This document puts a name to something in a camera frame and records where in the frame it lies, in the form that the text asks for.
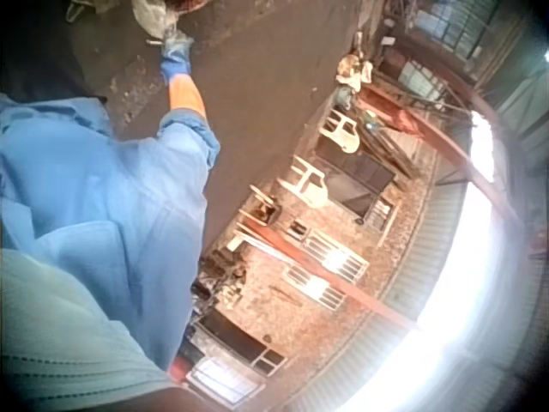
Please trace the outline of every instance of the white plastic chair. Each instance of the white plastic chair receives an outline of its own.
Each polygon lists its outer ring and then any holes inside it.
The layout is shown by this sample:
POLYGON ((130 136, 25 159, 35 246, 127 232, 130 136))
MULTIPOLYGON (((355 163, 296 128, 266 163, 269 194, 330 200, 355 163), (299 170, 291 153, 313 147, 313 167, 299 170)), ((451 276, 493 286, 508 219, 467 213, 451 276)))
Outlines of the white plastic chair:
POLYGON ((328 201, 328 187, 324 183, 324 173, 298 156, 293 158, 296 160, 296 164, 292 165, 292 171, 301 176, 299 182, 293 185, 278 178, 278 183, 310 208, 321 208, 328 201))
POLYGON ((357 122, 337 110, 332 109, 320 133, 336 142, 345 153, 354 153, 359 149, 357 122))

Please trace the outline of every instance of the bright window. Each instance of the bright window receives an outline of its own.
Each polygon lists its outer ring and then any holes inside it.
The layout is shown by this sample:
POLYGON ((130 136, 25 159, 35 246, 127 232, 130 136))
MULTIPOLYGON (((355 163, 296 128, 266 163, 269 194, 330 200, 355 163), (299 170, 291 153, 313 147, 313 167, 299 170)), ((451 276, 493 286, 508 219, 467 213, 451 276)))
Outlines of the bright window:
MULTIPOLYGON (((349 283, 355 283, 368 268, 368 262, 363 258, 318 230, 312 230, 309 233, 301 244, 301 248, 327 270, 349 283)), ((344 293, 331 287, 329 282, 298 266, 290 266, 282 277, 311 299, 332 311, 336 310, 345 299, 344 293)))

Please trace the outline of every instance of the concrete floor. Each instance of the concrete floor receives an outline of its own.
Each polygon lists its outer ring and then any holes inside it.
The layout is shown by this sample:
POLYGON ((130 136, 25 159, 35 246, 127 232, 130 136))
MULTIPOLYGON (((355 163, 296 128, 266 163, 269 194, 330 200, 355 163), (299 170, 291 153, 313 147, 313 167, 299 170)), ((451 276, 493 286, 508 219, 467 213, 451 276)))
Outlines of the concrete floor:
MULTIPOLYGON (((361 0, 213 0, 184 16, 196 39, 193 77, 221 154, 206 195, 204 245, 247 198, 248 185, 289 161, 308 119, 334 90, 335 68, 358 25, 361 0)), ((168 111, 160 50, 145 44, 127 3, 70 29, 89 84, 109 98, 121 138, 152 136, 168 111)))

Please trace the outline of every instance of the hand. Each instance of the hand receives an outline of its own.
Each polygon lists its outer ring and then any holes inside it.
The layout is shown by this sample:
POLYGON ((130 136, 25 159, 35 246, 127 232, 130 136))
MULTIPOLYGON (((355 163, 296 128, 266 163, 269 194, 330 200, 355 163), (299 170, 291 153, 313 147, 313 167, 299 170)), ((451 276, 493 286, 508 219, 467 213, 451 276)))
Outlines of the hand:
POLYGON ((160 69, 167 82, 175 75, 190 75, 190 47, 194 40, 175 27, 166 30, 160 69))

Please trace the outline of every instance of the orange cuff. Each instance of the orange cuff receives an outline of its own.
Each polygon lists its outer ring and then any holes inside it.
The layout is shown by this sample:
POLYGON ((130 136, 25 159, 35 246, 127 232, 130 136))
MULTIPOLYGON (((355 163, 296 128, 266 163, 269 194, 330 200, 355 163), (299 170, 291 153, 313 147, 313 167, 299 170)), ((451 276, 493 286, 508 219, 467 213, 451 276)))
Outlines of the orange cuff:
POLYGON ((192 109, 206 118, 206 108, 196 84, 189 75, 175 75, 168 86, 170 109, 192 109))

